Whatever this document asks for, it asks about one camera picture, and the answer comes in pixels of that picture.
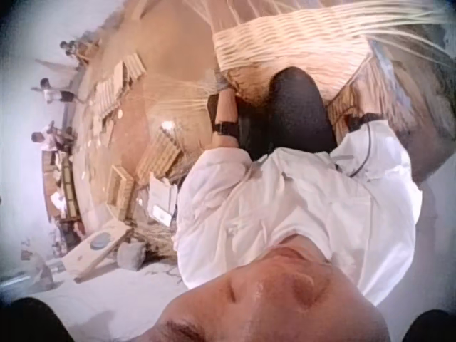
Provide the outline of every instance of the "white wall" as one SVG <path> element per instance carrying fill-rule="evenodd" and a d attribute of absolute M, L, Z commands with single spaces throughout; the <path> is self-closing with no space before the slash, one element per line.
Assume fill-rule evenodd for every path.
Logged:
<path fill-rule="evenodd" d="M 59 47 L 85 31 L 93 31 L 124 0 L 24 0 L 13 9 L 0 37 L 0 274 L 19 265 L 20 242 L 30 237 L 43 254 L 50 250 L 50 228 L 43 198 L 41 152 L 31 133 L 63 118 L 60 103 L 46 105 L 30 87 L 59 76 L 36 62 L 72 61 Z"/>

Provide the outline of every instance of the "wire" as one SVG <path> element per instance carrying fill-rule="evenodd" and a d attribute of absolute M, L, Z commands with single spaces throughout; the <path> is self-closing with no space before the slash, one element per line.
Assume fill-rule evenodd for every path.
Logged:
<path fill-rule="evenodd" d="M 353 172 L 351 175 L 350 175 L 350 178 L 353 178 L 355 177 L 365 166 L 366 166 L 366 163 L 368 162 L 369 160 L 369 157 L 371 156 L 371 149 L 372 149 L 372 132 L 371 132 L 371 126 L 369 125 L 369 123 L 366 123 L 366 125 L 368 126 L 368 133 L 369 133 L 369 146 L 368 146 L 368 155 L 366 155 L 366 158 L 365 160 L 363 161 L 363 163 L 361 164 L 361 166 L 355 171 Z"/>

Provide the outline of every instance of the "cable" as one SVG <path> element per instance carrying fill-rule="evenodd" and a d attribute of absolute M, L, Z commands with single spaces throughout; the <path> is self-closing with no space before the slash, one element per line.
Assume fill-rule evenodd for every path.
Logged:
<path fill-rule="evenodd" d="M 365 158 L 365 160 L 363 161 L 363 163 L 361 164 L 361 166 L 360 166 L 355 172 L 353 172 L 353 173 L 350 175 L 350 178 L 355 177 L 355 176 L 363 169 L 363 167 L 364 167 L 364 166 L 366 165 L 366 163 L 368 162 L 369 157 L 371 156 L 371 149 L 372 149 L 372 132 L 371 132 L 371 126 L 369 125 L 369 123 L 366 123 L 366 125 L 368 126 L 368 132 L 369 132 L 368 155 L 366 155 L 366 158 Z"/>

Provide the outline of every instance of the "watch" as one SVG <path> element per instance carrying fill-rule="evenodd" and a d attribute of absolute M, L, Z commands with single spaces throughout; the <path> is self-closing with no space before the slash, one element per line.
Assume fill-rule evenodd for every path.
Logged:
<path fill-rule="evenodd" d="M 222 121 L 214 125 L 214 132 L 219 135 L 228 135 L 239 140 L 240 131 L 238 123 L 231 123 L 229 121 Z"/>

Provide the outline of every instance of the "black pants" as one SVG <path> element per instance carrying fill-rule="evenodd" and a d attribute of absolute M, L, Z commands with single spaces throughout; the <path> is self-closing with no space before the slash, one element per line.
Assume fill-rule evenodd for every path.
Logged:
<path fill-rule="evenodd" d="M 264 108 L 237 98 L 241 138 L 239 144 L 253 160 L 287 147 L 309 153 L 331 152 L 337 147 L 320 92 L 311 76 L 299 68 L 277 73 Z M 218 95 L 208 100 L 214 125 Z"/>

